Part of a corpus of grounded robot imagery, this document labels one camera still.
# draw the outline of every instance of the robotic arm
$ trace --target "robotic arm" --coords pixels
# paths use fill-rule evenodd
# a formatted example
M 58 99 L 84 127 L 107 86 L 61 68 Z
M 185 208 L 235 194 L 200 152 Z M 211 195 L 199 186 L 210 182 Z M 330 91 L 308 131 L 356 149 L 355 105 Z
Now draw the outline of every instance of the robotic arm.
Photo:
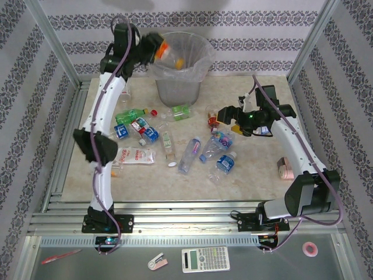
M 83 222 L 82 232 L 84 233 L 117 232 L 108 213 L 115 217 L 119 225 L 128 224 L 128 221 L 124 220 L 124 215 L 114 215 L 110 181 L 111 165 L 117 155 L 118 144 L 108 138 L 110 121 L 119 95 L 132 75 L 135 65 L 153 63 L 164 41 L 158 33 L 149 33 L 140 38 L 139 30 L 132 24 L 129 26 L 132 34 L 131 41 L 129 41 L 127 24 L 121 23 L 115 26 L 114 43 L 108 46 L 105 57 L 100 63 L 100 84 L 93 107 L 82 129 L 75 129 L 73 133 L 76 143 L 86 155 L 86 160 L 95 170 L 101 168 L 101 172 L 95 171 L 93 178 L 94 195 Z M 124 63 L 112 77 L 129 45 L 129 52 Z
M 296 114 L 289 104 L 280 105 L 276 97 L 274 86 L 262 87 L 271 101 L 283 113 L 286 120 L 296 129 L 301 137 L 304 146 L 301 145 L 295 132 L 293 132 L 286 121 L 264 98 L 260 89 L 256 89 L 256 105 L 260 108 L 257 111 L 246 111 L 247 96 L 239 97 L 241 107 L 229 106 L 221 109 L 217 120 L 221 123 L 230 124 L 235 119 L 236 125 L 232 130 L 250 137 L 258 127 L 268 127 L 269 131 L 276 137 L 284 147 L 287 157 L 293 168 L 295 180 L 287 190 L 284 198 L 261 202 L 251 222 L 260 226 L 269 226 L 279 223 L 285 217 L 299 217 L 309 214 L 328 212 L 333 209 L 335 201 L 330 189 L 321 179 L 316 170 L 318 167 L 323 175 L 332 185 L 333 189 L 339 189 L 340 177 L 335 170 L 328 170 L 317 158 L 310 145 L 300 130 Z M 306 151 L 313 159 L 311 163 Z

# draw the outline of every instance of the calculator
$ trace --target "calculator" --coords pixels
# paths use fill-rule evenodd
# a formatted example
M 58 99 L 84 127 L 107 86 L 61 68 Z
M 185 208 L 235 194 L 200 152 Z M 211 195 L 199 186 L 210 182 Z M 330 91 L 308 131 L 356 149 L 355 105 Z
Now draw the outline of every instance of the calculator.
M 230 269 L 228 248 L 207 247 L 181 250 L 182 271 L 213 272 Z

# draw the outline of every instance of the patterned wallpaper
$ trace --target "patterned wallpaper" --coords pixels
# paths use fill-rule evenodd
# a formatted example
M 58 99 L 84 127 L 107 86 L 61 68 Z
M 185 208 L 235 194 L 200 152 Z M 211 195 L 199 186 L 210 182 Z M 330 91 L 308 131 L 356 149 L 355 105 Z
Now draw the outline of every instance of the patterned wallpaper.
M 11 279 L 75 92 L 23 1 L 0 6 L 0 279 Z
M 324 0 L 78 2 L 42 0 L 41 4 L 78 74 L 91 77 L 113 40 L 109 26 L 116 15 L 128 18 L 141 33 L 189 31 L 206 37 L 217 51 L 211 75 L 284 75 Z M 137 76 L 145 72 L 144 67 L 136 70 Z
M 372 5 L 341 1 L 292 86 L 316 153 L 341 175 L 363 279 L 373 279 Z

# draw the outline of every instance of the clear plastic bag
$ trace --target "clear plastic bag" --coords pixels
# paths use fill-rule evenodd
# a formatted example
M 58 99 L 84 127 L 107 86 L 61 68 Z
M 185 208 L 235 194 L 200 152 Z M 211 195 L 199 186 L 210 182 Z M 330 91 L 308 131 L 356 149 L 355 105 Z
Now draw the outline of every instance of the clear plastic bag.
M 173 56 L 184 59 L 181 70 L 170 68 L 162 60 L 149 65 L 149 75 L 155 80 L 172 79 L 182 82 L 201 82 L 215 61 L 215 49 L 200 35 L 170 32 L 163 35 Z

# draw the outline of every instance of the beige floor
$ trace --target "beige floor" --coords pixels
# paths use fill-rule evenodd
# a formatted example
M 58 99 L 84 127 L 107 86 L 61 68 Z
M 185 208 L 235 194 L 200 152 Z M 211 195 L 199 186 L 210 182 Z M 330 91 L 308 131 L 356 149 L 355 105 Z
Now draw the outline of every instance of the beige floor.
M 281 104 L 294 103 L 284 76 L 260 76 L 262 85 L 275 85 Z M 238 96 L 249 91 L 253 85 L 251 77 L 207 77 L 201 86 L 198 101 L 193 105 L 195 115 L 187 120 L 171 122 L 178 160 L 194 136 L 200 136 L 202 147 L 210 138 L 206 125 L 205 108 L 209 104 L 219 107 L 237 106 Z M 91 109 L 97 92 L 98 79 L 93 79 L 87 97 L 82 120 Z M 161 103 L 156 84 L 150 78 L 131 80 L 132 100 L 128 108 L 165 110 Z M 115 113 L 123 110 L 123 104 L 117 104 Z M 127 139 L 119 146 L 139 146 L 135 139 Z M 172 201 L 172 200 L 265 200 L 284 195 L 290 181 L 279 179 L 276 162 L 285 156 L 283 148 L 274 138 L 237 135 L 232 151 L 238 157 L 235 167 L 222 185 L 215 186 L 208 179 L 209 169 L 215 162 L 202 164 L 198 159 L 187 176 L 169 168 L 164 162 L 160 142 L 152 148 L 157 152 L 156 163 L 152 166 L 125 166 L 123 178 L 112 178 L 111 189 L 114 201 Z M 62 201 L 90 201 L 92 197 L 92 174 L 89 164 L 77 146 L 74 147 L 68 174 L 65 181 Z

